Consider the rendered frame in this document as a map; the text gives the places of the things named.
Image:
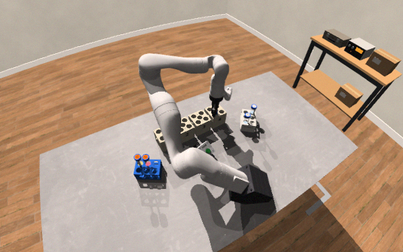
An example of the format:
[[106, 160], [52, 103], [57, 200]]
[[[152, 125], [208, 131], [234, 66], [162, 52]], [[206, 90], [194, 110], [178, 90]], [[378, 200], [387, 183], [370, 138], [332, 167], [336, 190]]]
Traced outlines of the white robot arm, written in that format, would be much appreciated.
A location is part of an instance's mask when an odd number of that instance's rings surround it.
[[139, 75], [148, 92], [158, 125], [167, 146], [176, 175], [188, 179], [200, 174], [202, 181], [241, 194], [247, 185], [245, 173], [229, 167], [198, 148], [183, 149], [181, 143], [181, 114], [173, 97], [165, 90], [161, 69], [177, 69], [187, 74], [204, 74], [212, 68], [209, 94], [229, 101], [232, 88], [225, 89], [229, 65], [220, 55], [208, 57], [174, 57], [145, 54], [139, 59]]

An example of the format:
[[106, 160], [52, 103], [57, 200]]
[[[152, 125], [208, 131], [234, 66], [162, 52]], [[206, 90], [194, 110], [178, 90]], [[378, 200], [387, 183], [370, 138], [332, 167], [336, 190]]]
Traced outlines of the clear conical tube with tan liquid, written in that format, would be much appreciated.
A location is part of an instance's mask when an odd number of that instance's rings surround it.
[[143, 161], [141, 159], [141, 155], [140, 154], [136, 154], [134, 156], [135, 161], [137, 162], [138, 166], [141, 166], [143, 164]]

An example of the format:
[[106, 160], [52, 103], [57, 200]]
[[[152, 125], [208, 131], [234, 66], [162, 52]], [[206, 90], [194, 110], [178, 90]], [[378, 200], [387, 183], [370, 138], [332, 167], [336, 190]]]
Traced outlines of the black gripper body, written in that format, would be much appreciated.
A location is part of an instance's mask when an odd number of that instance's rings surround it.
[[213, 106], [215, 104], [215, 107], [217, 108], [218, 102], [221, 102], [223, 100], [223, 97], [221, 98], [214, 98], [209, 94], [209, 99], [213, 102]]

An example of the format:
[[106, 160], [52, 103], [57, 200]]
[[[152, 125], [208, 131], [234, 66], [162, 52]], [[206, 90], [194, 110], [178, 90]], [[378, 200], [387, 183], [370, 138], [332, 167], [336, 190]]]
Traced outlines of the blue tube rack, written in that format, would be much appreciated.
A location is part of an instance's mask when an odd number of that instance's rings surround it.
[[[158, 161], [158, 162], [154, 162]], [[145, 179], [145, 180], [161, 180], [162, 176], [162, 161], [161, 160], [150, 160], [151, 164], [149, 166], [146, 166], [145, 163], [141, 166], [138, 166], [138, 164], [135, 164], [134, 168], [134, 176], [136, 179]], [[141, 169], [140, 169], [141, 168]], [[147, 169], [149, 168], [149, 169]], [[157, 168], [157, 169], [155, 169]], [[156, 174], [154, 174], [156, 173]], [[137, 176], [137, 175], [143, 175], [143, 176]]]

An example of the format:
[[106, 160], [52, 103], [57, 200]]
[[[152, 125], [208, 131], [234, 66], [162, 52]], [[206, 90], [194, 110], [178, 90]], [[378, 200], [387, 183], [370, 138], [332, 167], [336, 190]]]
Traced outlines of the white tube rack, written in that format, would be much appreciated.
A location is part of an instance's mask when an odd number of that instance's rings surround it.
[[256, 114], [250, 115], [250, 116], [253, 116], [253, 118], [250, 118], [249, 121], [248, 121], [248, 123], [245, 124], [245, 123], [243, 122], [243, 119], [244, 119], [245, 113], [247, 113], [247, 112], [250, 113], [250, 110], [242, 109], [242, 112], [241, 112], [242, 124], [240, 124], [240, 128], [241, 128], [240, 131], [254, 132], [254, 131], [255, 131], [255, 128], [256, 128]]

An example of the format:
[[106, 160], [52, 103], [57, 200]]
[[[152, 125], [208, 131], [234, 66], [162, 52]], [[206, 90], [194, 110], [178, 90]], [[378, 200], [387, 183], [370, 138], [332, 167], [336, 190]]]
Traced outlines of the conical centrifuge tube with pink liquid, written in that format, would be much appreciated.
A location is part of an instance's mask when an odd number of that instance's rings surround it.
[[143, 159], [143, 161], [145, 162], [145, 165], [146, 165], [146, 166], [149, 166], [149, 165], [151, 164], [150, 158], [149, 158], [149, 155], [148, 155], [148, 154], [144, 154], [144, 155], [142, 156], [142, 159]]

